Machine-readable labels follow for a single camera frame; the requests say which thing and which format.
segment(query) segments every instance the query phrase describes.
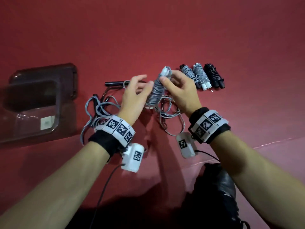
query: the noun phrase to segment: person's left hand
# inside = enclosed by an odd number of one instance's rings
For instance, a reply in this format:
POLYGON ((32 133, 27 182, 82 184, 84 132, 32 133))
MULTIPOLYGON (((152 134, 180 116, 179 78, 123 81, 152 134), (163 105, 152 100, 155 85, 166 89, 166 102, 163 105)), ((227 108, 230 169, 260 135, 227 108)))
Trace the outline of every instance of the person's left hand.
POLYGON ((132 77, 123 95, 118 117, 125 120, 131 126, 139 118, 139 115, 144 108, 146 99, 153 90, 153 81, 149 81, 148 83, 139 82, 146 77, 147 75, 132 77))

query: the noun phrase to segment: red floor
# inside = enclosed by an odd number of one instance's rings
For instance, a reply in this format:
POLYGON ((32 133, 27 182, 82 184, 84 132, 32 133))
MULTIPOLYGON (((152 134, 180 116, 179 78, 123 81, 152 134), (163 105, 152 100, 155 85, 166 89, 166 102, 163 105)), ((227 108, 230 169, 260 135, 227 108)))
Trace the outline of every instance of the red floor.
MULTIPOLYGON (((200 92, 201 102, 225 116, 251 147, 305 182, 304 8, 304 0, 0 0, 0 83, 17 69, 74 63, 81 128, 86 100, 102 94, 105 81, 143 73, 155 79, 164 66, 211 62, 226 88, 200 92)), ((178 119, 168 122, 171 132, 180 130, 178 119)), ((104 201, 139 196, 159 184, 157 204, 179 206, 210 158, 182 158, 175 138, 150 115, 135 130, 134 142, 149 146, 147 157, 138 173, 115 173, 104 201)), ((1 150, 0 212, 80 148, 74 136, 1 150)), ((119 162, 114 158, 105 167, 84 206, 96 204, 119 162)), ((266 227, 241 194, 238 204, 252 228, 266 227)))

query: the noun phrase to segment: black shoe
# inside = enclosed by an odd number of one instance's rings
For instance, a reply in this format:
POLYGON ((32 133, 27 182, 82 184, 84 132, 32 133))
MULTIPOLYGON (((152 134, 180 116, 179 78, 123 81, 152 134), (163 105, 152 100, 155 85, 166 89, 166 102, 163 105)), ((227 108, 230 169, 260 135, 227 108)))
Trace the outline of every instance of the black shoe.
POLYGON ((242 229, 245 224, 249 229, 249 224, 238 217, 233 180, 220 163, 204 165, 203 176, 197 177, 192 193, 196 217, 206 224, 205 228, 242 229))

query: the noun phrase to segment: person's right arm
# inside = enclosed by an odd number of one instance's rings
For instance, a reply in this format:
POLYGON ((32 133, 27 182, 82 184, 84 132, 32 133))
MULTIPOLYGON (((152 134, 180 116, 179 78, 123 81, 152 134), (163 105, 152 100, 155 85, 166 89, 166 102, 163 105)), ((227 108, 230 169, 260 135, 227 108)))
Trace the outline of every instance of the person's right arm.
MULTIPOLYGON (((190 117, 202 107, 194 81, 180 71, 173 71, 173 78, 173 82, 165 77, 160 81, 190 117)), ((305 228, 305 186, 300 181, 231 131, 218 135, 210 145, 239 190, 269 224, 279 228, 305 228)))

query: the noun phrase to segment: hand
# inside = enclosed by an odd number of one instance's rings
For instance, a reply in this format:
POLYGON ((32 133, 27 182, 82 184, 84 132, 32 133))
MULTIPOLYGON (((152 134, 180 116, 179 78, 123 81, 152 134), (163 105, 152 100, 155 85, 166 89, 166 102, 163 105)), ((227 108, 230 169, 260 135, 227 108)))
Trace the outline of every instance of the hand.
POLYGON ((173 70, 172 81, 160 77, 160 82, 171 93, 178 108, 189 118, 194 111, 202 107, 195 82, 181 71, 173 70))
POLYGON ((118 117, 121 117, 131 126, 139 118, 139 115, 144 108, 146 99, 153 90, 153 81, 149 81, 148 83, 139 82, 146 77, 147 75, 132 77, 123 95, 118 117))

